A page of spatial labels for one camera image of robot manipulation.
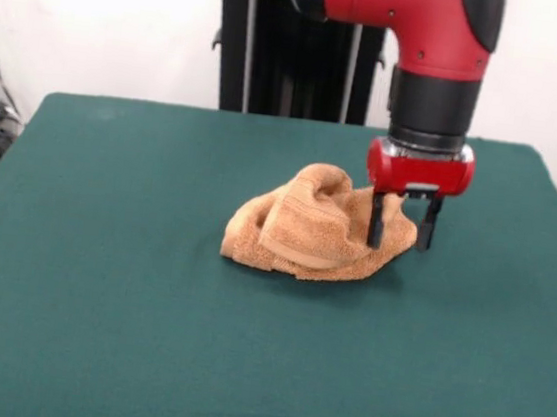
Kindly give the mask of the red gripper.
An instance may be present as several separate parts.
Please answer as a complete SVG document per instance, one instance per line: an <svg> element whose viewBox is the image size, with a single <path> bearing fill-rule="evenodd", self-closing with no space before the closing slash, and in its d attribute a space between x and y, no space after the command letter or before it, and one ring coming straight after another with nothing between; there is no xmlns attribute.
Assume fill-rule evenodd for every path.
<svg viewBox="0 0 557 417"><path fill-rule="evenodd" d="M367 173L373 185L370 222L366 243L379 248L384 232L385 194L421 193L433 195L417 234L417 250L430 249L443 197L459 196L467 190L475 173L471 147L454 156L406 150L387 137L376 137L367 153Z"/></svg>

